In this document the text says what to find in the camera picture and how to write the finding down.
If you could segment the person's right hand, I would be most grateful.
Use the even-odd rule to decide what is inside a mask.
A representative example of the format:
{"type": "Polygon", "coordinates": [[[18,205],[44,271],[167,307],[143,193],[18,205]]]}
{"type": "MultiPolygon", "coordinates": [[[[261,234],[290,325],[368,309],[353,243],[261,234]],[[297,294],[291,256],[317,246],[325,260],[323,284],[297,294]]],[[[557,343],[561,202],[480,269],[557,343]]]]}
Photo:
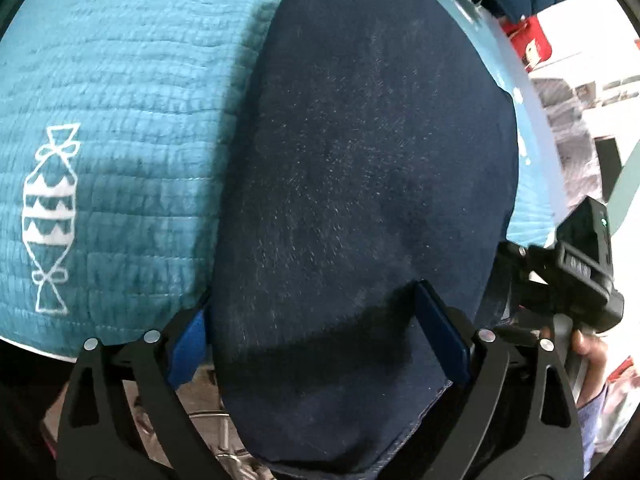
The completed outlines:
{"type": "Polygon", "coordinates": [[[558,376],[559,390],[566,397],[573,398],[576,408],[584,408],[587,404],[600,396],[606,381],[606,364],[608,364],[608,345],[597,334],[590,330],[572,330],[570,333],[552,333],[549,327],[540,331],[541,339],[552,340],[560,348],[560,365],[555,373],[558,376]],[[564,367],[563,358],[574,356],[577,361],[578,389],[575,382],[570,381],[570,376],[564,367]]]}

